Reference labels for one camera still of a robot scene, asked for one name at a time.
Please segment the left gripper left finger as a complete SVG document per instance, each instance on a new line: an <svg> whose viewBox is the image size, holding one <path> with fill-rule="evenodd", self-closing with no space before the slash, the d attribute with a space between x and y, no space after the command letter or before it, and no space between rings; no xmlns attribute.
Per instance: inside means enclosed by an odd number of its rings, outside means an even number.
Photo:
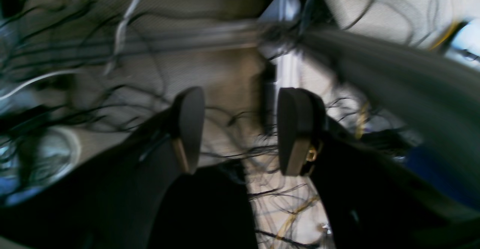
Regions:
<svg viewBox="0 0 480 249"><path fill-rule="evenodd" d="M36 249L145 249L169 187L198 166L203 89L189 88L122 143L1 208L1 236Z"/></svg>

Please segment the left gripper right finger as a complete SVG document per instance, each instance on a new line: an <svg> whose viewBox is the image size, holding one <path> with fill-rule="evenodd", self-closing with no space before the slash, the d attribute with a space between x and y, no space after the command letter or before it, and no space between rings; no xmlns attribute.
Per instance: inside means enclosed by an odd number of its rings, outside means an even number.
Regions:
<svg viewBox="0 0 480 249"><path fill-rule="evenodd" d="M318 95L280 89L277 131L282 174L310 176L336 248L479 248L478 211L355 139Z"/></svg>

